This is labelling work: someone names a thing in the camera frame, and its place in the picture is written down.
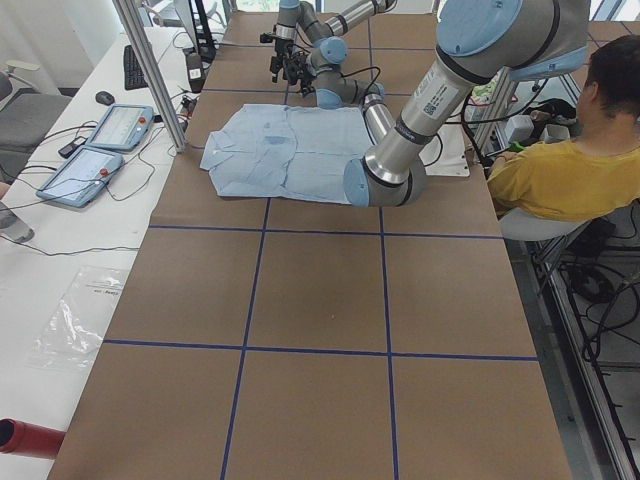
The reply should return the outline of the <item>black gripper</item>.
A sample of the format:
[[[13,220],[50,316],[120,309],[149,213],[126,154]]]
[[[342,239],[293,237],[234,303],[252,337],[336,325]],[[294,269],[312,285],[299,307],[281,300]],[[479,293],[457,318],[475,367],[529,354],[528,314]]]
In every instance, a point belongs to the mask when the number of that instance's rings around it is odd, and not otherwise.
[[[272,83],[278,82],[280,73],[286,74],[291,55],[293,53],[294,41],[280,37],[274,37],[275,53],[271,57],[270,72]]]
[[[314,75],[311,73],[305,52],[294,52],[285,58],[285,79],[290,86],[298,86],[300,93],[313,93]]]

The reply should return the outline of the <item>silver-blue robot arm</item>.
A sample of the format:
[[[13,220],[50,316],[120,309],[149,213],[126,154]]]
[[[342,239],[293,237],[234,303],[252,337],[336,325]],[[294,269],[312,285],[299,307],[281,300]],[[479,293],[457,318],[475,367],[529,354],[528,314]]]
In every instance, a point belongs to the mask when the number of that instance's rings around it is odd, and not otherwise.
[[[360,1],[321,22],[309,3],[282,1],[274,27],[287,43],[299,30],[313,43],[307,63],[319,91],[327,91],[335,105],[353,94],[362,106],[375,144],[344,170],[345,195],[355,206],[401,206],[420,196],[426,169],[419,154],[474,86],[504,67],[514,82],[562,75],[581,66],[587,54],[587,1],[449,1],[436,30],[434,63],[392,117],[377,88],[338,80],[340,61],[328,53],[327,43],[393,5]]]
[[[272,31],[260,35],[262,44],[274,44],[269,67],[272,82],[277,83],[282,76],[289,85],[310,84],[311,73],[302,66],[302,60],[307,60],[311,52],[296,44],[299,32],[304,34],[311,48],[319,49],[324,40],[343,37],[365,20],[392,11],[396,4],[396,1],[357,1],[342,13],[323,21],[307,1],[280,1]]]

